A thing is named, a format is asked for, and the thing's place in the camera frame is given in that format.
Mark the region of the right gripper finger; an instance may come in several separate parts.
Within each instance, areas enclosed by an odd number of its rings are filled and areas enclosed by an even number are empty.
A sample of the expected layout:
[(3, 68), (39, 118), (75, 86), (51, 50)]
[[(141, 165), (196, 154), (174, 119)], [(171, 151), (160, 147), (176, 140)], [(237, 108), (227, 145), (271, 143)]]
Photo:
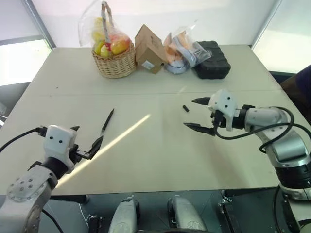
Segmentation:
[(211, 136), (215, 136), (214, 128), (203, 127), (200, 124), (189, 123), (189, 122), (184, 122), (183, 124), (185, 126), (187, 126), (188, 128), (196, 131), (196, 132), (205, 133), (205, 134), (209, 134)]
[(191, 102), (208, 106), (209, 101), (210, 101), (210, 97), (202, 97), (202, 98), (193, 99)]

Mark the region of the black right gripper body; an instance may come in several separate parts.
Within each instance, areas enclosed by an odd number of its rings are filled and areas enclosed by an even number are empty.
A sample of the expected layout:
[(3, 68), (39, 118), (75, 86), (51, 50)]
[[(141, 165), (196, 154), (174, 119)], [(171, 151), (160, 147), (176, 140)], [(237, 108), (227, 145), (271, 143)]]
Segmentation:
[(211, 113), (210, 117), (212, 118), (214, 128), (226, 128), (226, 119), (221, 111), (216, 110), (214, 113)]

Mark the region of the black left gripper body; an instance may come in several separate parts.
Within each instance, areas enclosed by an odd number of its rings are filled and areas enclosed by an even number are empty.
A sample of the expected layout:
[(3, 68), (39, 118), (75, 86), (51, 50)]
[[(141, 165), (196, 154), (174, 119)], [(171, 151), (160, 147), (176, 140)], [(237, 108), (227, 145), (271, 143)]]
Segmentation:
[(87, 151), (79, 150), (79, 146), (74, 144), (69, 150), (69, 158), (72, 162), (80, 162), (81, 159), (90, 159), (90, 154)]

